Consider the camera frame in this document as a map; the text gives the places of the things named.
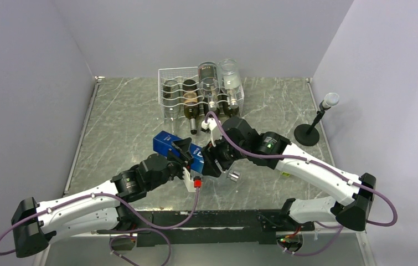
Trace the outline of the dark wine bottle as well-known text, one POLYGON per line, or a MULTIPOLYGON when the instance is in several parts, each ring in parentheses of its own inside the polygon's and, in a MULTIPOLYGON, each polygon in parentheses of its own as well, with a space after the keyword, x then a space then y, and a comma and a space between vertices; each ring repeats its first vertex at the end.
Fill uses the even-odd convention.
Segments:
POLYGON ((216 116, 220 115, 220 107, 218 103, 214 103, 214 108, 211 108, 211 103, 207 98, 203 99, 203 112, 204 115, 207 115, 208 112, 212 111, 216 114, 216 116))
POLYGON ((238 116, 239 115, 239 107, 232 107, 227 100, 225 95, 221 96, 221 105, 223 112, 228 117, 238 116))
POLYGON ((184 104, 184 114, 185 117, 189 120, 190 133, 192 135, 197 134, 196 118, 199 115, 199 106, 198 103, 198 94, 196 92, 197 85, 196 82, 192 79, 187 79, 183 82, 183 104, 184 104))

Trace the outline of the clear bottle silver cap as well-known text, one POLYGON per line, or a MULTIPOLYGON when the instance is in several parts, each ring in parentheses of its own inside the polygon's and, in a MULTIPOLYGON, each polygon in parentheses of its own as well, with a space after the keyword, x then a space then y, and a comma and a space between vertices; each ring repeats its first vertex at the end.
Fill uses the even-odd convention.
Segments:
POLYGON ((198 78, 200 92, 211 103, 218 103, 219 81, 217 74, 217 65, 214 62, 202 62, 198 66, 198 78))
POLYGON ((222 75, 223 88, 228 95, 228 102, 232 109, 239 108, 238 92, 241 86, 239 66, 234 59, 223 59, 218 63, 222 75))

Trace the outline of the blue square glass bottle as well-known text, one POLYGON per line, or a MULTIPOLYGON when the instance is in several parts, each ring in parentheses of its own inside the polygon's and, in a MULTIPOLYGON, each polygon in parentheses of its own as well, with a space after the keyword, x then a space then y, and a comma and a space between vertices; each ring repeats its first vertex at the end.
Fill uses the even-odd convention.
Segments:
POLYGON ((240 178, 240 172, 230 168, 224 170, 215 156, 210 155, 207 147, 192 143, 192 138, 181 139, 166 131, 153 138, 153 150, 169 159, 185 163, 186 168, 202 176, 226 177, 233 182, 240 178))

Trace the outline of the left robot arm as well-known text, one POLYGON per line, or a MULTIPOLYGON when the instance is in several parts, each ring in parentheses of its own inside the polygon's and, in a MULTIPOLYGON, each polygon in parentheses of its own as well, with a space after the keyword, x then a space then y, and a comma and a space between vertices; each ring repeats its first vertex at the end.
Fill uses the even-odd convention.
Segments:
POLYGON ((12 253, 30 257, 53 242, 91 231, 129 236, 138 221, 157 231, 173 229, 154 224, 130 204, 175 178, 198 193, 201 181, 192 179, 190 172, 200 171, 204 160, 190 138, 164 134, 163 139, 154 139, 153 146, 154 153, 145 160, 91 189, 51 201, 22 200, 11 219, 12 253))

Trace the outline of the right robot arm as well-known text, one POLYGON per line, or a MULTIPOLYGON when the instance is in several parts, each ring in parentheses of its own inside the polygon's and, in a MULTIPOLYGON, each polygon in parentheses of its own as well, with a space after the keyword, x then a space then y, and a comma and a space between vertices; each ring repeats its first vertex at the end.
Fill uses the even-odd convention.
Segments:
POLYGON ((323 198, 286 200, 279 216, 284 229, 318 221, 365 230, 374 200, 375 176, 341 171, 278 133, 258 133, 239 117, 229 118, 222 127, 212 117, 203 119, 201 130, 210 134, 210 142, 202 149, 203 175, 219 177, 235 161, 247 159, 257 166, 294 175, 327 193, 323 198))

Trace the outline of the dark wine bottle front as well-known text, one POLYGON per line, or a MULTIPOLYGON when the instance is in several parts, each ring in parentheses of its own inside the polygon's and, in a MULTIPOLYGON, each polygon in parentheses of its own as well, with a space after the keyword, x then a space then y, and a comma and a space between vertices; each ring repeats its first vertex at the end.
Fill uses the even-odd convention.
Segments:
POLYGON ((185 117, 189 120, 190 133, 192 135, 197 134, 196 118, 199 115, 199 106, 198 103, 198 94, 196 92, 197 85, 196 82, 192 79, 187 79, 183 82, 183 104, 184 104, 184 114, 185 117))

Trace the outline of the clear bottle silver cap front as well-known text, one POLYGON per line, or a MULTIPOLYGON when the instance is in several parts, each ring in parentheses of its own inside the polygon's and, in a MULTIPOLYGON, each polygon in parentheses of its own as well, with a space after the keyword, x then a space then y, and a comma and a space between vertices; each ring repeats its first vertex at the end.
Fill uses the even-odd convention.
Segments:
POLYGON ((217 74, 217 65, 214 62, 202 62, 198 66, 198 78, 200 92, 211 103, 218 103, 219 81, 217 74))

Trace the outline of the clear glass bottle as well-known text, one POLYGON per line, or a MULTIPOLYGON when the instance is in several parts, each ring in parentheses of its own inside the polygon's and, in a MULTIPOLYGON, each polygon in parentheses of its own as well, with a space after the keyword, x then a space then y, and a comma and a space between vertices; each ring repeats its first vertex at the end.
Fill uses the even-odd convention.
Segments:
POLYGON ((166 80, 163 83, 163 105, 166 118, 171 126, 171 133, 177 135, 177 119, 180 117, 181 90, 178 81, 166 80))

